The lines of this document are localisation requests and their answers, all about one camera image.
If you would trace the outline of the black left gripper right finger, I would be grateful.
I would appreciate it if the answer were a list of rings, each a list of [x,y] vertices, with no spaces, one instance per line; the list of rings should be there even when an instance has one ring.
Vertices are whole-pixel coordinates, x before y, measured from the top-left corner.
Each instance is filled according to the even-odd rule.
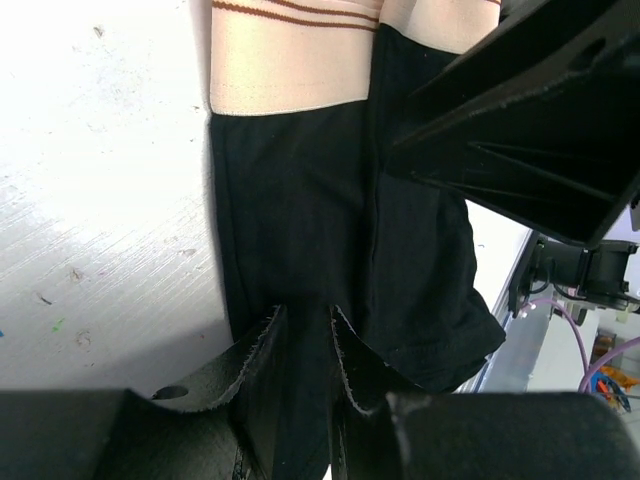
[[[636,479],[639,451],[603,402],[578,393],[431,395],[331,311],[335,479]]]

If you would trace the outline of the black underwear beige waistband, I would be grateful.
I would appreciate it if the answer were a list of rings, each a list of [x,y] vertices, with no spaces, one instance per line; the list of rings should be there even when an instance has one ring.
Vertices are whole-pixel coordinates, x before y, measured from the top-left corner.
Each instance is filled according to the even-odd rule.
[[[494,30],[496,1],[215,1],[210,138],[234,338],[288,320],[276,479],[329,464],[329,324],[343,314],[431,393],[505,334],[475,289],[465,200],[388,176],[408,95]]]

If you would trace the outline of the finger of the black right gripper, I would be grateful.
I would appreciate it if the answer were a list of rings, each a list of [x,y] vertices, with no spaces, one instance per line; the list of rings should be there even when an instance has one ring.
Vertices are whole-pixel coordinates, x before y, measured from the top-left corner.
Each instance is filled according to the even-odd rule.
[[[638,3],[525,3],[411,93],[387,169],[596,246],[639,189]]]

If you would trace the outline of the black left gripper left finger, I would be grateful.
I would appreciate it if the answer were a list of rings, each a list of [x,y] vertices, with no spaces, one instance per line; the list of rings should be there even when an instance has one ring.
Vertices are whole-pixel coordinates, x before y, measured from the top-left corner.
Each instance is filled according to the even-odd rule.
[[[271,309],[210,363],[145,398],[4,390],[4,479],[271,479],[288,336]]]

